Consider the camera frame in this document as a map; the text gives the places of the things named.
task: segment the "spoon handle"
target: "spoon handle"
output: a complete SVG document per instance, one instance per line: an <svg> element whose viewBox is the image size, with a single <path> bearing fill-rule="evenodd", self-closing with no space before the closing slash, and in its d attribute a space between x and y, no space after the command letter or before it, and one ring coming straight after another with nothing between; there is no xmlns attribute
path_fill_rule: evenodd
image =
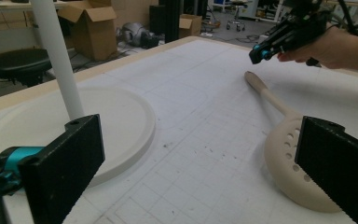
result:
<svg viewBox="0 0 358 224"><path fill-rule="evenodd" d="M245 80L270 104L275 106L281 113L283 113L286 117L289 114L298 114L295 110L287 106L281 99L276 97L266 84L253 72L247 71L245 73Z"/></svg>

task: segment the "white pole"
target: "white pole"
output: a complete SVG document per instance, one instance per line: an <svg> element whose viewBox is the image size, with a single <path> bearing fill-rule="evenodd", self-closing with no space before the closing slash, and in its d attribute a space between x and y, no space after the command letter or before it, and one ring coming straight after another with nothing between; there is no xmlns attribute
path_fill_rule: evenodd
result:
<svg viewBox="0 0 358 224"><path fill-rule="evenodd" d="M63 40L53 0L31 0L39 34L45 45L61 90L69 119L84 117L74 72Z"/></svg>

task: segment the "white table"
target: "white table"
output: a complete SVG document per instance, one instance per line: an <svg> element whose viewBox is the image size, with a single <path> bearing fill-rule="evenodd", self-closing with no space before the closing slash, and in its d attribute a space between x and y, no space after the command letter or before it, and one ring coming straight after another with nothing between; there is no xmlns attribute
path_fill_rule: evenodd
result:
<svg viewBox="0 0 358 224"><path fill-rule="evenodd" d="M141 95L157 128L143 157L87 189L64 223L352 223L342 212L298 206L274 185L262 146L282 115L243 74L255 72L292 108L339 123L355 137L358 77L276 58L252 65L248 53L188 37L76 74L80 89ZM0 119L56 90L52 81L0 98ZM32 223L24 196L5 201L13 223Z"/></svg>

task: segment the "wooden spoon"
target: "wooden spoon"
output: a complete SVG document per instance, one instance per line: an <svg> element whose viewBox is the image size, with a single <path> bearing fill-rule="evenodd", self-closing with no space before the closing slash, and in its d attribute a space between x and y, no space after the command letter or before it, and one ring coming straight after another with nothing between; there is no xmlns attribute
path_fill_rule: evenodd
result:
<svg viewBox="0 0 358 224"><path fill-rule="evenodd" d="M341 211L338 205L295 163L303 115L286 106L273 95L256 74L246 72L245 80L284 114L284 119L268 134L264 149L268 170L277 186L294 202L311 210L325 213Z"/></svg>

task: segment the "chair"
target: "chair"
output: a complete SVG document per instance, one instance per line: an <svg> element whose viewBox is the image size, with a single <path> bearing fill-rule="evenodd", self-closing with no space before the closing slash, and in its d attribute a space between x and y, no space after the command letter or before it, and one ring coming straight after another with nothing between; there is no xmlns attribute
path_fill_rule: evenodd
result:
<svg viewBox="0 0 358 224"><path fill-rule="evenodd" d="M51 68L45 49L18 49L0 54L0 79L32 87L43 82L43 75Z"/></svg>
<svg viewBox="0 0 358 224"><path fill-rule="evenodd" d="M240 30L243 30L245 31L245 22L243 21L240 21L238 19L239 17L239 14L240 14L240 8L241 7L245 7L247 8L248 6L246 5L246 2L244 1L231 1L231 5L232 6L235 6L235 13L234 13L234 20L229 20L227 22L227 29L229 30L231 28L231 25L230 24L235 24L237 25L237 31L239 32Z"/></svg>

